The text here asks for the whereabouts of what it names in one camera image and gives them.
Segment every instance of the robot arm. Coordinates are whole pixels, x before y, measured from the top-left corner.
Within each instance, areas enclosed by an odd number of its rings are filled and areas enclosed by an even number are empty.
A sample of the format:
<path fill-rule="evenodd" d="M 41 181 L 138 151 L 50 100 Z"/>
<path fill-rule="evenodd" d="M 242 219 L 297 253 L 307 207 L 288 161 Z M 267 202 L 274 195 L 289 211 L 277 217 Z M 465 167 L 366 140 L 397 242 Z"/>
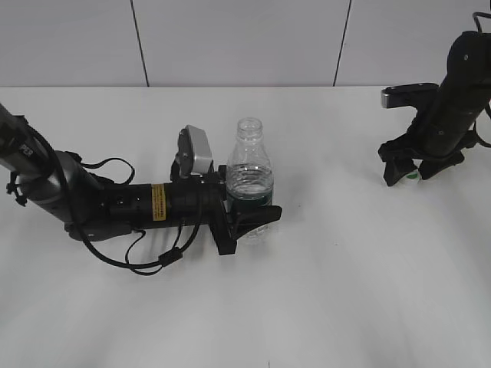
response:
<path fill-rule="evenodd" d="M 201 224 L 209 226 L 220 255 L 236 252 L 246 232 L 280 219 L 281 207 L 248 212 L 227 211 L 226 166 L 213 168 L 204 130 L 187 126 L 178 139 L 171 182 L 130 185 L 88 173 L 76 153 L 54 151 L 24 117 L 12 116 L 0 105 L 0 165 L 11 170 L 8 193 L 19 204 L 29 200 L 60 219 L 71 238 L 82 241 L 92 254 L 110 265 L 141 270 L 165 267 L 182 257 Z M 143 232 L 149 228 L 192 225 L 182 248 L 173 247 L 149 264 L 129 264 L 102 255 L 92 242 Z"/>
<path fill-rule="evenodd" d="M 479 141 L 470 127 L 491 99 L 491 34 L 464 32 L 453 43 L 443 83 L 389 87 L 382 91 L 385 108 L 412 106 L 417 115 L 405 134 L 382 144 L 384 179 L 393 186 L 422 159 L 422 179 L 464 161 L 461 149 Z"/>

